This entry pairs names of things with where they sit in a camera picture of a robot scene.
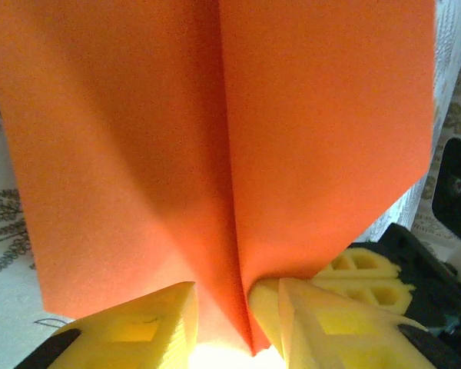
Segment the orange cardboard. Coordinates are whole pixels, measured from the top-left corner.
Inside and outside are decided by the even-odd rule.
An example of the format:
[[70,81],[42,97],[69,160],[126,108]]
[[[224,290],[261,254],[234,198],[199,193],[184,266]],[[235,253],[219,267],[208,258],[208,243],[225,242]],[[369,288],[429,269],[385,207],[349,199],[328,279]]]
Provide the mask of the orange cardboard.
[[250,286],[314,275],[427,169],[433,16],[428,0],[0,0],[45,309],[196,281],[200,342],[264,347]]

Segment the yellow 3d printed part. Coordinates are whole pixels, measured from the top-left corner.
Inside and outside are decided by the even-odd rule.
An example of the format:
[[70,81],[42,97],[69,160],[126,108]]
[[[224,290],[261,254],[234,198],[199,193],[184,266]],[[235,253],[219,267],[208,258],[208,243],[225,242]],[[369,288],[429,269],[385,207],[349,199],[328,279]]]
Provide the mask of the yellow 3d printed part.
[[310,283],[346,298],[373,305],[395,314],[403,315],[410,306],[415,289],[399,279],[322,279],[313,278]]
[[59,329],[81,335],[51,369],[168,369],[187,367],[197,338],[193,282],[182,282],[84,317]]
[[366,248],[348,248],[315,278],[396,278],[400,267]]
[[293,369],[434,369],[400,333],[406,317],[282,278],[278,311],[284,359]]

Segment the light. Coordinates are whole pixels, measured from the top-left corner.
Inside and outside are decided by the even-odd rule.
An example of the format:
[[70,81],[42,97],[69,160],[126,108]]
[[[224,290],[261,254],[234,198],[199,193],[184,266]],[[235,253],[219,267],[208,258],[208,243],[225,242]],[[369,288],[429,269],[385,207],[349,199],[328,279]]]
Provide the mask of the light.
[[285,369],[285,362],[275,347],[255,357],[243,351],[199,344],[190,355],[190,369]]

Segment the folded orange paper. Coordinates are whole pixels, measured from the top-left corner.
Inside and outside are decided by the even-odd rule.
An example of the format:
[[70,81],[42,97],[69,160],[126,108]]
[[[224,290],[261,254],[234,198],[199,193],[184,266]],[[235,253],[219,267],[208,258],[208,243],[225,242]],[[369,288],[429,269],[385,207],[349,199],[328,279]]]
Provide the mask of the folded orange paper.
[[45,309],[196,281],[200,341],[265,347],[250,286],[311,277],[427,169],[433,16],[427,0],[0,1]]

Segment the patterned fabric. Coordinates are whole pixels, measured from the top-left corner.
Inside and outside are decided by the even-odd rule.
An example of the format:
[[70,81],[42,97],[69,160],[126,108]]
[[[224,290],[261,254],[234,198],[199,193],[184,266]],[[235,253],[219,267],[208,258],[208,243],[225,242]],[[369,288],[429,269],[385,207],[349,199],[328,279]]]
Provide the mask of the patterned fabric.
[[[443,130],[444,118],[461,67],[461,0],[438,0],[437,2],[435,62],[433,155]],[[357,240],[377,241],[392,222],[410,228],[424,191],[425,180],[426,177],[421,178]]]
[[[443,146],[451,135],[461,135],[461,75],[443,127],[461,65],[461,0],[437,1],[436,27],[433,142],[439,141],[441,130],[442,134],[439,144],[434,145],[435,156],[429,177],[426,182],[422,178],[408,190],[363,233],[360,240],[376,240],[391,222],[409,227],[415,217],[420,196],[423,200],[413,230],[434,248],[446,248],[440,245],[447,245],[443,242],[454,239],[437,224],[430,214],[429,205]],[[30,241],[0,119],[0,367],[16,365],[66,322],[67,318],[45,313],[41,308]]]

